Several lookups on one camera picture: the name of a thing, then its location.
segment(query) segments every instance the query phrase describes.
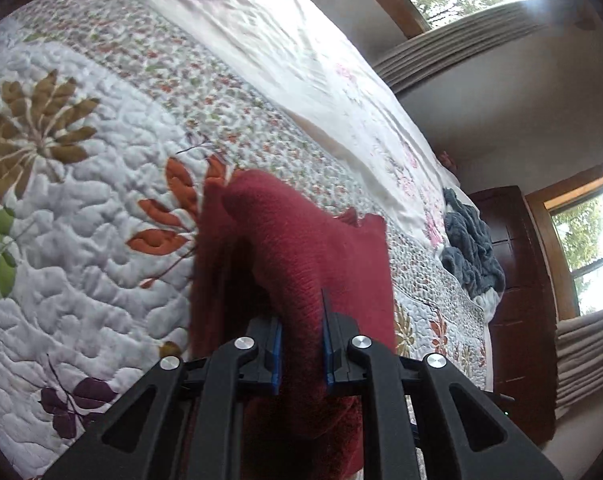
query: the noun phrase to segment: purple leaf print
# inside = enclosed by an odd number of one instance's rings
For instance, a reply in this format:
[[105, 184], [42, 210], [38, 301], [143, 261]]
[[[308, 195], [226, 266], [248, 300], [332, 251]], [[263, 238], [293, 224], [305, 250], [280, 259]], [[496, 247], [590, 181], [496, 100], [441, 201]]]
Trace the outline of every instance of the purple leaf print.
[[76, 416], [74, 413], [56, 413], [52, 417], [52, 427], [61, 438], [76, 437]]
[[79, 416], [81, 417], [81, 424], [87, 430], [88, 426], [90, 426], [93, 422], [97, 422], [100, 418], [102, 418], [102, 416], [104, 416], [104, 413], [91, 412], [91, 413], [88, 413], [88, 415], [79, 415]]
[[54, 388], [44, 388], [41, 390], [40, 405], [46, 410], [46, 413], [57, 415], [57, 413], [66, 413], [68, 404], [62, 402]]
[[93, 377], [86, 377], [72, 391], [72, 398], [75, 399], [76, 405], [84, 410], [100, 408], [116, 396], [108, 383]]

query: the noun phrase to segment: bed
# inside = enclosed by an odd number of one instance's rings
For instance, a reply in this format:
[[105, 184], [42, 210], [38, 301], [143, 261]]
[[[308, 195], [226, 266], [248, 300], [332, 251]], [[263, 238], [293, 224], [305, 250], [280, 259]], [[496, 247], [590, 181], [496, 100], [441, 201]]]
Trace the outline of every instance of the bed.
[[397, 351], [491, 388], [494, 305], [438, 259], [442, 189], [472, 202], [309, 0], [36, 0], [0, 22], [0, 450], [22, 477], [187, 357], [211, 157], [382, 214]]

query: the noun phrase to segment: red fabric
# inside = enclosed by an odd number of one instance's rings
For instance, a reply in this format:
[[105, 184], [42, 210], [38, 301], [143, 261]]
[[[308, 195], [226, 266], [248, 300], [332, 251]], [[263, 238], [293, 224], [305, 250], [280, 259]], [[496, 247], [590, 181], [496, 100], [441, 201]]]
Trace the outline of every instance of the red fabric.
[[248, 320], [283, 324], [281, 394], [249, 403], [246, 478], [339, 480], [363, 466], [361, 410], [326, 396], [322, 289], [362, 333], [393, 348], [393, 295], [386, 225], [354, 210], [333, 218], [261, 171], [228, 184], [208, 178], [192, 288], [192, 348], [211, 354]]

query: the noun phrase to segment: crumpled gray blanket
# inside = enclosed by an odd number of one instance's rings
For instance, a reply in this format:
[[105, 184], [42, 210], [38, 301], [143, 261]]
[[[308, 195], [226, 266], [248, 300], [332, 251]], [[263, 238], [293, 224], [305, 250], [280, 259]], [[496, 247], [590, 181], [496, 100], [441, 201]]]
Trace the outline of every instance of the crumpled gray blanket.
[[490, 288], [501, 294], [505, 289], [504, 269], [493, 254], [486, 222], [475, 208], [462, 204], [452, 189], [444, 189], [443, 197], [452, 209], [443, 221], [451, 243], [441, 253], [444, 269], [457, 278], [470, 298]]

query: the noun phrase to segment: wall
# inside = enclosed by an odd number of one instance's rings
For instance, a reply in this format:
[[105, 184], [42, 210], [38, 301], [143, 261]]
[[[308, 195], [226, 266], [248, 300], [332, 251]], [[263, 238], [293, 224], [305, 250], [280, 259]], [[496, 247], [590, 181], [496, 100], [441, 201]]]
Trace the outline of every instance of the wall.
[[373, 64], [406, 41], [395, 22], [375, 0], [311, 0]]
[[544, 454], [565, 480], [579, 480], [603, 449], [603, 388], [576, 403], [557, 423]]
[[603, 162], [603, 25], [537, 32], [428, 80], [401, 103], [470, 193], [526, 194]]

